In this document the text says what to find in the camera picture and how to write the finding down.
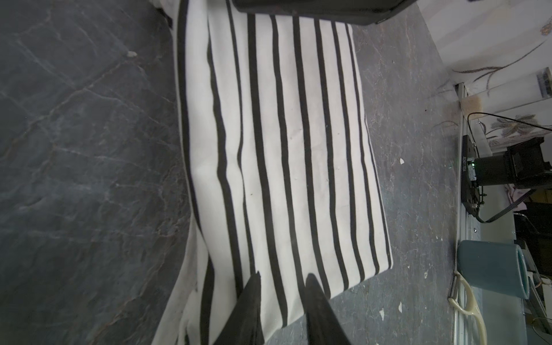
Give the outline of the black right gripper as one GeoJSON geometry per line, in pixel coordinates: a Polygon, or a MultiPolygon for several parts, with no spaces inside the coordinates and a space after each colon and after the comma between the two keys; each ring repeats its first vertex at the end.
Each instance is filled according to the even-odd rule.
{"type": "Polygon", "coordinates": [[[356,25],[379,24],[401,13],[415,0],[236,0],[251,14],[308,17],[356,25]]]}

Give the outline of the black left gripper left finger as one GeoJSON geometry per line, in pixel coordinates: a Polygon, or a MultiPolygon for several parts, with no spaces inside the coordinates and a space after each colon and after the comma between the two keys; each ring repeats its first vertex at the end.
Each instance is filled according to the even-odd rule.
{"type": "Polygon", "coordinates": [[[261,324],[261,277],[252,275],[240,295],[229,320],[214,342],[219,344],[264,344],[261,324]]]}

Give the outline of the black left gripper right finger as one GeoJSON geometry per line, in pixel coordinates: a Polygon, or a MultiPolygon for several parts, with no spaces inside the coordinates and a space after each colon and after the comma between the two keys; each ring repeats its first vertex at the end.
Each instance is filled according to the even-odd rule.
{"type": "Polygon", "coordinates": [[[351,345],[314,274],[306,278],[305,295],[308,343],[351,345]]]}

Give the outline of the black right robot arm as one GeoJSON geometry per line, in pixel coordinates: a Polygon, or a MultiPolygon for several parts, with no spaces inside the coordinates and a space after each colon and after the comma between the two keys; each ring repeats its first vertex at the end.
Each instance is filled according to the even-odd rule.
{"type": "MultiPolygon", "coordinates": [[[[241,12],[309,17],[347,24],[379,24],[399,14],[412,1],[235,1],[241,12]]],[[[483,115],[472,112],[467,116],[468,134],[461,141],[461,202],[467,212],[481,224],[492,223],[525,201],[539,188],[551,187],[551,164],[545,161],[541,149],[543,137],[529,139],[509,146],[501,155],[481,157],[472,141],[470,117],[483,115]],[[513,184],[527,192],[488,220],[480,218],[480,209],[489,185],[513,184]]]]}

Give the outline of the black white striped tank top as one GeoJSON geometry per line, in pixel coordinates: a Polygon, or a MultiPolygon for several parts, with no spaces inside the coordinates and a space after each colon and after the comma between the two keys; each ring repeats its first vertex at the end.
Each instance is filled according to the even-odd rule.
{"type": "Polygon", "coordinates": [[[266,342],[393,266],[353,27],[155,1],[170,23],[191,220],[155,344],[214,344],[250,277],[266,342]]]}

